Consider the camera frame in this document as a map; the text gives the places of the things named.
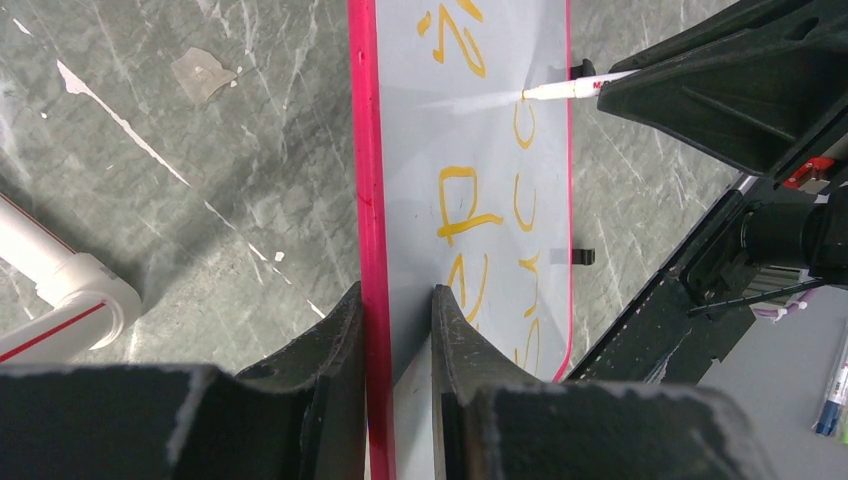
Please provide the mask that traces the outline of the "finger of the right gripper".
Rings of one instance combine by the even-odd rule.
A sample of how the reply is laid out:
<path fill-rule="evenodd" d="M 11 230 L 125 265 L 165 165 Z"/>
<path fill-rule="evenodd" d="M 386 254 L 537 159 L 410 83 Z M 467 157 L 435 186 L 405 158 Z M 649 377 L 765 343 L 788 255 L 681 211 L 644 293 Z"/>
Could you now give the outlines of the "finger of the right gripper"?
<path fill-rule="evenodd" d="M 619 61 L 600 111 L 786 178 L 847 132 L 847 5 L 739 1 Z"/>

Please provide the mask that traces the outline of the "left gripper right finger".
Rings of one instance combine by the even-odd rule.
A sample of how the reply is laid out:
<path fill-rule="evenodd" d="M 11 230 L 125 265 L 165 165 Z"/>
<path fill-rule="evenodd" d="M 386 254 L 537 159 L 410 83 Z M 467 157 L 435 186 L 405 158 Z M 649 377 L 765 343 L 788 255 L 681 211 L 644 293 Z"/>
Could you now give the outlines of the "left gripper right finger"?
<path fill-rule="evenodd" d="M 772 479 L 751 422 L 724 393 L 688 385 L 547 383 L 431 297 L 439 479 Z"/>

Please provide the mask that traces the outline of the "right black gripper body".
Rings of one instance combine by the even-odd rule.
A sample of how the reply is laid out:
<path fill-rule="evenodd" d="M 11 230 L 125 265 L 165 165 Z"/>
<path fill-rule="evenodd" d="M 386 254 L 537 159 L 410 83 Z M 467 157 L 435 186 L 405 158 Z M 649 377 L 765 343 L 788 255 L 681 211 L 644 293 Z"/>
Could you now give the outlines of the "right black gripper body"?
<path fill-rule="evenodd" d="M 801 150 L 791 175 L 775 186 L 778 201 L 812 202 L 847 183 L 847 120 L 839 119 L 822 130 Z"/>

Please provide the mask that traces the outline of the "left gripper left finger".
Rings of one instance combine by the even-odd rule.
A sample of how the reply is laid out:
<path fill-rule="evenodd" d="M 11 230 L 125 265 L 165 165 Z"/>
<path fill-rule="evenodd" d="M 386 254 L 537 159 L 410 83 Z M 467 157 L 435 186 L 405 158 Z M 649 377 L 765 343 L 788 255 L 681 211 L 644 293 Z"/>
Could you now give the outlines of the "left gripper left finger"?
<path fill-rule="evenodd" d="M 5 479 L 360 479 L 364 306 L 352 285 L 275 354 L 1 371 Z"/>

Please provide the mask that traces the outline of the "white marker pen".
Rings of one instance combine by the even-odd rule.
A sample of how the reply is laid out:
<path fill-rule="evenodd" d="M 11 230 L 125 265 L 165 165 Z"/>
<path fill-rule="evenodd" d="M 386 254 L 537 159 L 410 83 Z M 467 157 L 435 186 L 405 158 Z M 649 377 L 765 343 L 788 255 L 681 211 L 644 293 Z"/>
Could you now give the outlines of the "white marker pen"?
<path fill-rule="evenodd" d="M 582 99 L 599 95 L 601 89 L 610 82 L 625 78 L 637 73 L 637 70 L 629 70 L 604 75 L 581 77 L 574 80 L 548 83 L 534 88 L 523 90 L 522 100 L 556 100 L 556 99 Z"/>

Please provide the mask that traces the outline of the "pink framed whiteboard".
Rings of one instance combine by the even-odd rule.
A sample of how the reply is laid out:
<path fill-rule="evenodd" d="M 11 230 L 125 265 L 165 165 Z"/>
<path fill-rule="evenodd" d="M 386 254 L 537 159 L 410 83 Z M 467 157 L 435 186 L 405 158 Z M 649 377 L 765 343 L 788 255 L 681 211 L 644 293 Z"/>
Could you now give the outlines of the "pink framed whiteboard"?
<path fill-rule="evenodd" d="M 435 286 L 510 364 L 572 363 L 571 105 L 524 96 L 570 75 L 570 3 L 347 9 L 371 475 L 431 479 Z"/>

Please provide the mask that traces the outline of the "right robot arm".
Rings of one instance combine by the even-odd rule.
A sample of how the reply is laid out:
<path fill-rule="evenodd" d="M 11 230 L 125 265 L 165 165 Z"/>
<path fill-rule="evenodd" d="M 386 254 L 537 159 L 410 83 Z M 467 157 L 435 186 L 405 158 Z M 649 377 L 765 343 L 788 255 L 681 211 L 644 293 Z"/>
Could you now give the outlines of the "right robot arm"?
<path fill-rule="evenodd" d="M 808 291 L 847 283 L 847 5 L 739 1 L 613 66 L 602 112 L 652 127 L 772 190 L 825 204 L 735 208 L 683 282 L 694 313 L 742 306 L 732 277 L 805 270 Z"/>

